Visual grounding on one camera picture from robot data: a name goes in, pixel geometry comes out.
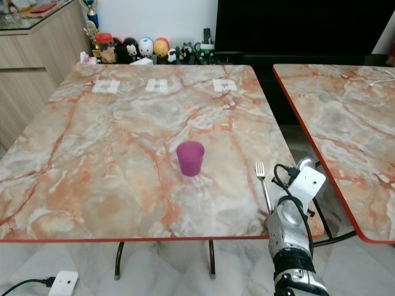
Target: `white paper label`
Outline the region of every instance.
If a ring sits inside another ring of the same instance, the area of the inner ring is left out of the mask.
[[[237,91],[236,83],[230,79],[213,79],[214,91],[219,93],[222,91]]]
[[[146,91],[155,93],[167,93],[167,79],[148,80]]]
[[[119,80],[97,80],[92,89],[93,93],[115,94],[120,84]]]

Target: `plastic cup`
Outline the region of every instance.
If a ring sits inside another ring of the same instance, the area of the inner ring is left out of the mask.
[[[181,172],[193,177],[200,173],[203,163],[204,147],[196,141],[186,141],[178,145],[177,157]]]

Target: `metal fork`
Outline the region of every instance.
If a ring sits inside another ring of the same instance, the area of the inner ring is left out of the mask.
[[[255,172],[257,174],[257,178],[260,180],[262,185],[262,190],[264,191],[264,196],[266,200],[267,210],[269,211],[269,215],[272,214],[273,208],[270,203],[269,194],[267,192],[266,183],[265,183],[265,166],[263,162],[257,162],[255,165]]]

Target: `robotic arm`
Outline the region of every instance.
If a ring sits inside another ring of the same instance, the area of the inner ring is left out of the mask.
[[[287,185],[278,177],[279,167],[291,177]],[[306,216],[311,213],[308,204],[322,187],[325,176],[309,165],[292,168],[279,164],[272,181],[284,189],[267,219],[269,252],[275,267],[275,296],[329,296],[322,278],[315,273]]]

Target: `table leg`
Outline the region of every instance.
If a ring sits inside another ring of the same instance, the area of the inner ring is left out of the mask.
[[[120,267],[121,267],[121,256],[123,245],[125,242],[120,242],[118,246],[117,258],[115,259],[115,275],[114,280],[118,281],[120,279]]]
[[[323,224],[323,227],[325,229],[325,232],[326,232],[326,234],[329,237],[329,239],[327,239],[327,240],[321,240],[320,242],[314,242],[313,243],[314,247],[321,247],[323,245],[335,244],[337,242],[344,241],[346,239],[349,239],[350,237],[353,237],[353,236],[357,235],[356,231],[354,230],[354,231],[351,231],[349,233],[343,234],[342,236],[333,237],[332,236],[332,232],[329,229],[329,225],[326,222],[326,219],[325,219],[325,217],[324,217],[324,215],[323,215],[323,213],[321,211],[320,205],[318,204],[318,201],[317,201],[317,199],[315,197],[313,198],[313,202],[314,202],[315,208],[317,208],[318,214],[320,215],[320,218],[322,220],[322,224]]]
[[[217,276],[215,275],[214,243],[212,240],[209,240],[209,248],[210,248],[210,278],[215,279]]]
[[[315,208],[317,209],[318,214],[320,215],[320,218],[321,218],[321,220],[322,220],[322,224],[323,224],[323,227],[324,227],[324,229],[325,229],[325,232],[326,232],[326,234],[328,235],[328,237],[331,239],[331,238],[333,237],[333,236],[332,236],[332,232],[331,232],[331,230],[329,229],[329,225],[328,225],[328,223],[326,222],[326,219],[325,219],[325,217],[324,217],[324,215],[323,215],[323,213],[322,213],[322,211],[321,211],[320,205],[318,204],[317,199],[316,199],[315,197],[313,198],[313,203],[314,203],[314,205],[315,205]]]

